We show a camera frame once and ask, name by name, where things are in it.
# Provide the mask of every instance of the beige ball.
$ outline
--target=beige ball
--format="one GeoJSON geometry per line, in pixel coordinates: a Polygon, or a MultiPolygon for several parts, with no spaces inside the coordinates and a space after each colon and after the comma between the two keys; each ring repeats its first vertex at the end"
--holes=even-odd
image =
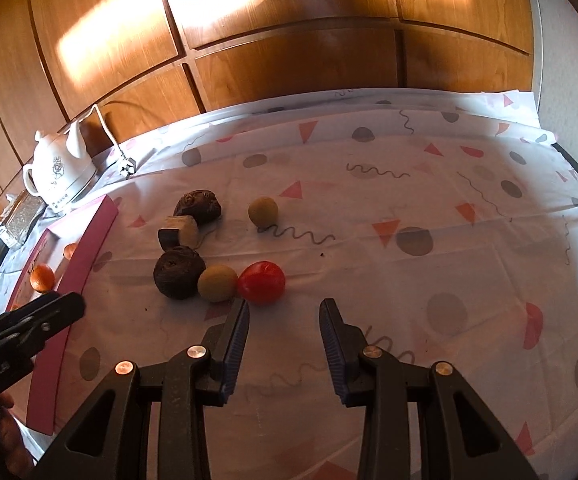
{"type": "Polygon", "coordinates": [[[211,265],[198,279],[198,293],[211,303],[230,300],[236,295],[236,271],[226,265],[211,265]]]}
{"type": "Polygon", "coordinates": [[[249,219],[259,229],[278,223],[278,204],[273,198],[261,196],[249,205],[249,219]]]}

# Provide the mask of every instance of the tomato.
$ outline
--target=tomato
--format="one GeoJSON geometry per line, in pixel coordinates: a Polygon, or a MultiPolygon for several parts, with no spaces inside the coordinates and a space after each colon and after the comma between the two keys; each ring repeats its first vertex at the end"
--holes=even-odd
{"type": "Polygon", "coordinates": [[[256,262],[242,271],[238,293],[250,303],[274,303],[285,293],[285,274],[273,262],[256,262]]]}

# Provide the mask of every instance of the patterned tablecloth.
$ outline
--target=patterned tablecloth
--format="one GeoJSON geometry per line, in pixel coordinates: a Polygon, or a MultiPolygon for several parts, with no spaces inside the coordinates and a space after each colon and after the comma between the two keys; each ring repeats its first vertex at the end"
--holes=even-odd
{"type": "MultiPolygon", "coordinates": [[[[137,174],[122,180],[107,153],[87,197],[107,193],[119,214],[71,331],[57,428],[118,361],[167,360],[224,320],[228,306],[168,300],[152,278],[162,219],[185,192],[211,189],[223,216],[203,229],[206,263],[272,260],[287,275],[282,300],[252,309],[236,393],[206,410],[216,480],[355,478],[363,410],[333,392],[326,297],[403,361],[455,364],[541,478],[572,478],[578,174],[553,142],[531,94],[381,89],[241,105],[131,139],[137,174]],[[264,234],[247,218],[259,196],[280,208],[264,234]]],[[[0,312],[50,221],[3,263],[0,312]]],[[[14,389],[22,420],[27,388],[14,389]]]]}

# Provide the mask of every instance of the electric kettle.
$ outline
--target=electric kettle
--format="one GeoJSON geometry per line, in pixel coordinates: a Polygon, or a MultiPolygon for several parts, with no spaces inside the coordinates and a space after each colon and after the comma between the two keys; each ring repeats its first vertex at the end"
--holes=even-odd
{"type": "Polygon", "coordinates": [[[34,162],[22,168],[24,186],[57,213],[86,187],[96,167],[86,152],[78,121],[71,124],[67,134],[38,130],[35,140],[34,162]]]}

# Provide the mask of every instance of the pink board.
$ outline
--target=pink board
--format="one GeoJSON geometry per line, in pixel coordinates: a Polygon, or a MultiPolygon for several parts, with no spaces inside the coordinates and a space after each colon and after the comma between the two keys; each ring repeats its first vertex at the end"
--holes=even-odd
{"type": "MultiPolygon", "coordinates": [[[[96,260],[96,256],[98,256],[98,251],[102,247],[117,214],[117,206],[105,195],[82,206],[82,208],[76,209],[50,225],[38,241],[25,268],[22,270],[20,278],[24,281],[18,280],[10,304],[13,298],[18,296],[22,284],[28,282],[27,270],[42,254],[42,249],[46,247],[47,239],[52,236],[67,238],[67,234],[78,233],[82,226],[86,226],[80,237],[78,247],[66,266],[66,270],[64,270],[57,287],[57,291],[60,294],[67,294],[68,292],[82,293],[91,267],[96,260]]],[[[53,434],[60,368],[62,367],[62,358],[68,337],[69,328],[66,328],[49,339],[44,349],[35,358],[35,367],[31,377],[29,401],[26,409],[26,426],[47,435],[53,434]]]]}

